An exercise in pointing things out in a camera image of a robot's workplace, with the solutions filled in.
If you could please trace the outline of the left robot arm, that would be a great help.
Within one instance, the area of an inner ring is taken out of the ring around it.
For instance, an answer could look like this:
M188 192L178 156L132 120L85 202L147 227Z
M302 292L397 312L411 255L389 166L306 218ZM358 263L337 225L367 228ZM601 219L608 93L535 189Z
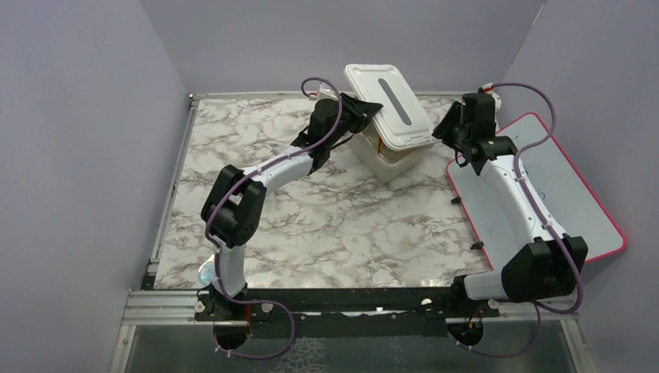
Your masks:
M234 319L243 312L246 244L258 228L267 197L321 168L334 148L362 132L382 108L381 103L346 93L338 99L320 99L307 126L283 153L258 166L228 165L220 171L200 215L204 234L215 246L211 283L220 291L214 307L221 316Z

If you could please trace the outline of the white bin lid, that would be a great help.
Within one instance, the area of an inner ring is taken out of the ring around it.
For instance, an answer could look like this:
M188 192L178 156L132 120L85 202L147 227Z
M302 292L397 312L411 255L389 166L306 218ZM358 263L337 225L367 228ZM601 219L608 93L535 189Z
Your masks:
M382 104L373 121L388 148L401 152L436 142L431 118L396 66L348 64L343 73L358 99Z

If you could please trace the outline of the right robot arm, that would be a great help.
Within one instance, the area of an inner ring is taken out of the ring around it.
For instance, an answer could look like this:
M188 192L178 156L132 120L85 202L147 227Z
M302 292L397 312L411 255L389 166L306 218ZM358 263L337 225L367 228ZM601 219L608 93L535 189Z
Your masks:
M455 279L449 308L467 316L479 301L534 302L583 297L581 269L588 245L556 221L523 170L521 151L496 130L496 101L466 93L433 131L451 148L459 201L479 228L491 269Z

